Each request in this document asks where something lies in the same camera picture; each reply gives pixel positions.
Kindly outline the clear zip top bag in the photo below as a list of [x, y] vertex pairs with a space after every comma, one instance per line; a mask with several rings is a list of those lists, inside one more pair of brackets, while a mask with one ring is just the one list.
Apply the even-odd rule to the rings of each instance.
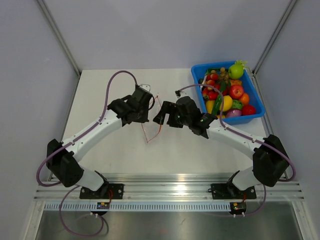
[[148, 122], [141, 124], [141, 129], [144, 135], [144, 140], [146, 144], [150, 144], [151, 141], [155, 140], [158, 137], [162, 130], [162, 125], [155, 123], [153, 121], [154, 117], [160, 112], [162, 107], [162, 101], [159, 98], [159, 95], [154, 96], [154, 100], [152, 99], [149, 103], [149, 107], [152, 108], [148, 112]]

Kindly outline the yellow toy lemon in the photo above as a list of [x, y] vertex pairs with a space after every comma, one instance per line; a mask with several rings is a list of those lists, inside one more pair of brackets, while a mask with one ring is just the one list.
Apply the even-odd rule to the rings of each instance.
[[227, 112], [232, 108], [233, 99], [229, 95], [223, 97], [223, 110], [222, 112]]

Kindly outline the red toy apple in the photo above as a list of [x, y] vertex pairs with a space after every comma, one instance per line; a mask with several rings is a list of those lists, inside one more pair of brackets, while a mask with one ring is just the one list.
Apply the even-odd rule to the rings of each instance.
[[244, 88], [240, 84], [234, 84], [229, 89], [229, 96], [234, 100], [239, 100], [244, 93]]

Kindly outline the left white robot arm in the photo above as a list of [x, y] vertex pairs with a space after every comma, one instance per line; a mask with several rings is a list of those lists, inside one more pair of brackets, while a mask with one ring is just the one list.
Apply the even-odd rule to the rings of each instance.
[[137, 85], [131, 95], [113, 100], [101, 116], [63, 142], [52, 140], [47, 145], [46, 167], [66, 187], [81, 186], [89, 199], [103, 199], [109, 194], [109, 182], [98, 171], [86, 169], [79, 162], [101, 140], [131, 123], [148, 121], [153, 95], [147, 84]]

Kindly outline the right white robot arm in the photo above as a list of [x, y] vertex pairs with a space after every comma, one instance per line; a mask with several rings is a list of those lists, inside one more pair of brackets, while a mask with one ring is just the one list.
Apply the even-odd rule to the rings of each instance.
[[222, 142], [252, 160], [251, 167], [235, 172], [226, 183], [211, 189], [222, 199], [241, 199], [253, 186], [260, 184], [274, 187], [290, 166], [277, 136], [259, 137], [240, 131], [210, 113], [201, 112], [189, 96], [182, 96], [176, 102], [164, 101], [153, 121], [173, 128], [186, 126], [193, 134]]

